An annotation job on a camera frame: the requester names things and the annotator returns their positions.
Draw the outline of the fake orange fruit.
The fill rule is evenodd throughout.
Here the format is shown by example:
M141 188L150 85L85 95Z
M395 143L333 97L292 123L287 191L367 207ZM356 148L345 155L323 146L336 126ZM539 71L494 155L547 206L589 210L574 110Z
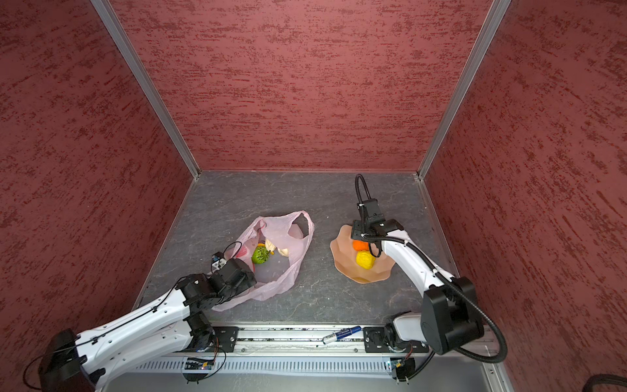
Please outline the fake orange fruit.
M356 251L356 252L369 252L370 251L370 244L364 241L359 241L359 240L353 240L352 241L352 248Z

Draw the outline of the fake green fruit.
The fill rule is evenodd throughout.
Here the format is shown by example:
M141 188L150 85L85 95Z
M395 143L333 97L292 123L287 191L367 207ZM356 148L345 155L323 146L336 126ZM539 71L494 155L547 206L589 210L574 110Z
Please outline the fake green fruit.
M265 245L258 244L251 256L251 261L255 265L262 265L269 260L270 255L271 251Z

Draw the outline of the fake yellow lemon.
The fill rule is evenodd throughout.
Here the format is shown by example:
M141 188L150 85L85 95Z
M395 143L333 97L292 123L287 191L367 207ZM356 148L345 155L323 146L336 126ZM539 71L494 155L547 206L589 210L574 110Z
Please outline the fake yellow lemon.
M369 252L359 252L356 254L355 261L361 268L371 270L375 265L376 258Z

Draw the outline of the pink faceted plastic bowl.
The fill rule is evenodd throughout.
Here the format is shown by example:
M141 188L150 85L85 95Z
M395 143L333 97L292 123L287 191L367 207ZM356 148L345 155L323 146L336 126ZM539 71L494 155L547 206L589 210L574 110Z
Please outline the pink faceted plastic bowl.
M381 254L373 256L377 251L375 245L368 245L350 237L352 227L343 225L330 248L336 269L347 278L359 284L371 284L387 280L395 266L392 258Z

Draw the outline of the pink translucent plastic bag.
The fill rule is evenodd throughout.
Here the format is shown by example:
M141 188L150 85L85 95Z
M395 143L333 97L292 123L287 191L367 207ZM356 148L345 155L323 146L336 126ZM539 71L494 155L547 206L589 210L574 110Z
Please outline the pink translucent plastic bag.
M228 246L225 256L244 261L253 271L257 284L225 302L214 306L217 312L224 312L255 300L263 302L290 290L300 272L310 244L313 240L314 223L305 211L292 212L280 217L258 217L237 238L235 244ZM269 260L262 265L255 265L251 256L258 244L270 241L277 248L287 248L289 257L280 255L276 249Z

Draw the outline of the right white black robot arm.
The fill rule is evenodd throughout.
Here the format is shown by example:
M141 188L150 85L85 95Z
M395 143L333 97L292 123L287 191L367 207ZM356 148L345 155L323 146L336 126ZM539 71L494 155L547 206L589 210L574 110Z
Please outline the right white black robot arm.
M351 238L390 257L422 296L420 312L396 316L391 322L394 344L419 341L437 354L446 354L483 337L478 310L456 293L460 290L474 301L472 282L457 279L429 258L400 223L385 219L376 199L359 201L358 209L360 218L353 223Z

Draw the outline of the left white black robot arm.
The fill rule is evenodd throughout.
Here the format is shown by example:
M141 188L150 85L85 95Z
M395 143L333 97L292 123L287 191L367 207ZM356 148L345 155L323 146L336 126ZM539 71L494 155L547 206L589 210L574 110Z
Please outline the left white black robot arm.
M256 285L244 261L221 260L210 274L189 274L164 295L114 321L51 339L39 364L43 391L95 391L135 367L175 352L217 356L220 340L207 312Z

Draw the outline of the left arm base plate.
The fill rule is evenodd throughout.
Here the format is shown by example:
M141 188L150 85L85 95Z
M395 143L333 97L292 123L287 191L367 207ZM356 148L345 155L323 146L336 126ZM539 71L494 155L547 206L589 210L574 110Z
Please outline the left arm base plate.
M238 341L239 327L235 326L213 326L209 337L209 351L225 351L227 354L233 353Z

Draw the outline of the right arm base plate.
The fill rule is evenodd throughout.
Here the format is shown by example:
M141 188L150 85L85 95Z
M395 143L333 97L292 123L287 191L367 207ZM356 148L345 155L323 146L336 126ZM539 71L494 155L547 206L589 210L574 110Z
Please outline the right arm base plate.
M423 354L428 353L426 344L419 341L402 341L390 326L364 327L364 349L368 354Z

